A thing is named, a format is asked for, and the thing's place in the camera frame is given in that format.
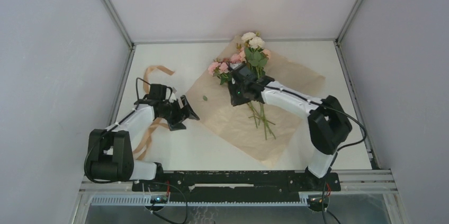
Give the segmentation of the beige wrapping paper sheet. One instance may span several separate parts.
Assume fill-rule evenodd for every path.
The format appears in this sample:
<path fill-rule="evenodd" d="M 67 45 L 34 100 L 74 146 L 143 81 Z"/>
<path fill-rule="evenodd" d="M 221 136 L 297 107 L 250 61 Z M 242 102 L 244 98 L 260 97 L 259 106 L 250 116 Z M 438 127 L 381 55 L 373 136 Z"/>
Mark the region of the beige wrapping paper sheet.
<path fill-rule="evenodd" d="M 216 76 L 218 67 L 210 67 L 186 92 L 201 123 L 250 157 L 273 168 L 290 144 L 304 118 L 280 107 L 256 101 L 232 106 L 227 77 Z M 325 76 L 272 52 L 268 62 L 257 69 L 281 84 L 307 95 L 318 94 Z"/>

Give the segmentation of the pink rose stem bunch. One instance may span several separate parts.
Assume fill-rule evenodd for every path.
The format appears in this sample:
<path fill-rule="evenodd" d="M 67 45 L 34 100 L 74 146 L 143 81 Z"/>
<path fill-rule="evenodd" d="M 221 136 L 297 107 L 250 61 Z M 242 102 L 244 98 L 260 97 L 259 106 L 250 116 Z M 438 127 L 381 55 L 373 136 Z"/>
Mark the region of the pink rose stem bunch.
<path fill-rule="evenodd" d="M 213 77 L 216 77 L 216 78 L 218 78 L 219 80 L 220 80 L 220 85 L 227 85 L 227 87 L 228 87 L 228 84 L 231 82 L 231 76 L 230 76 L 230 68 L 231 67 L 233 67 L 234 65 L 236 65 L 236 64 L 233 64 L 232 62 L 231 62 L 231 58 L 225 58 L 225 59 L 216 59 L 216 60 L 214 60 L 213 61 L 213 63 L 211 63 L 211 65 L 209 66 L 209 68 L 208 68 L 208 72 L 209 72 L 209 74 L 211 74 Z M 256 107 L 256 109 L 258 109 L 259 110 L 259 102 L 254 102 L 254 104 L 255 104 L 255 107 Z"/>

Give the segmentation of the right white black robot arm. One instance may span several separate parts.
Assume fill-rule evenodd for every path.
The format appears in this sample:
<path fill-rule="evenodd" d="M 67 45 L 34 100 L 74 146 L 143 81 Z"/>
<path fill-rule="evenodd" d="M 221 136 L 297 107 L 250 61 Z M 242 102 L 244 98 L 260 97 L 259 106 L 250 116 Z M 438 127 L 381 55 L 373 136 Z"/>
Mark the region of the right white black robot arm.
<path fill-rule="evenodd" d="M 305 119 L 314 146 L 311 162 L 306 167 L 306 183 L 320 190 L 327 183 L 327 174 L 337 149 L 352 131 L 348 115 L 334 96 L 311 97 L 290 89 L 269 76 L 258 78 L 246 64 L 230 67 L 229 92 L 233 106 L 252 102 L 277 106 Z"/>

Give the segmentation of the white rose stem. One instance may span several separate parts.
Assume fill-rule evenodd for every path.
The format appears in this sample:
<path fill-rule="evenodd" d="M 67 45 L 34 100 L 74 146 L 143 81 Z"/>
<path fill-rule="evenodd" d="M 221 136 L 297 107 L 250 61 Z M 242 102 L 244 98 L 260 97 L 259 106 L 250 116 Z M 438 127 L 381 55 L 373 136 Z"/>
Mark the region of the white rose stem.
<path fill-rule="evenodd" d="M 271 52 L 265 48 L 265 41 L 258 32 L 247 32 L 241 37 L 239 47 L 241 60 L 253 71 L 257 78 L 265 75 L 265 66 L 271 58 Z"/>

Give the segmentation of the tan ribbon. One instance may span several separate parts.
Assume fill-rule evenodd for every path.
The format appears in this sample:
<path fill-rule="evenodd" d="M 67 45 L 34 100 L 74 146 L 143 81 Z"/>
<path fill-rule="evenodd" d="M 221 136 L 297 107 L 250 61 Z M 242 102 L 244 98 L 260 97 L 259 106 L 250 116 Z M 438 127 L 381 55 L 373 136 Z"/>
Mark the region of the tan ribbon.
<path fill-rule="evenodd" d="M 165 66 L 157 65 L 157 66 L 149 66 L 143 75 L 144 80 L 149 79 L 149 75 L 153 73 L 154 71 L 161 71 L 169 76 L 173 75 L 175 72 L 168 69 Z M 133 150 L 133 156 L 135 160 L 144 160 L 147 152 L 151 148 L 152 143 L 152 134 L 158 129 L 158 128 L 165 128 L 168 129 L 168 125 L 162 121 L 162 119 L 157 118 L 152 124 L 150 124 L 146 130 L 143 133 L 143 136 L 137 145 L 136 149 Z"/>

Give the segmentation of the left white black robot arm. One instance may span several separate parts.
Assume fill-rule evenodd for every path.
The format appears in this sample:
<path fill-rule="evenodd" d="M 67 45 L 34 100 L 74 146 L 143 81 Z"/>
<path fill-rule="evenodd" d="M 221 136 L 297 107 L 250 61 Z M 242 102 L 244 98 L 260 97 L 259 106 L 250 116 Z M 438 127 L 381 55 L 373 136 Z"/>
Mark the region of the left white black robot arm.
<path fill-rule="evenodd" d="M 94 129 L 88 138 L 84 161 L 85 176 L 94 183 L 106 184 L 145 180 L 154 191 L 165 185 L 165 175 L 157 164 L 135 160 L 132 140 L 143 136 L 157 119 L 167 122 L 170 131 L 185 130 L 186 119 L 199 120 L 186 96 L 175 96 L 172 87 L 149 84 L 146 95 L 138 98 L 134 108 L 120 121 L 105 129 Z"/>

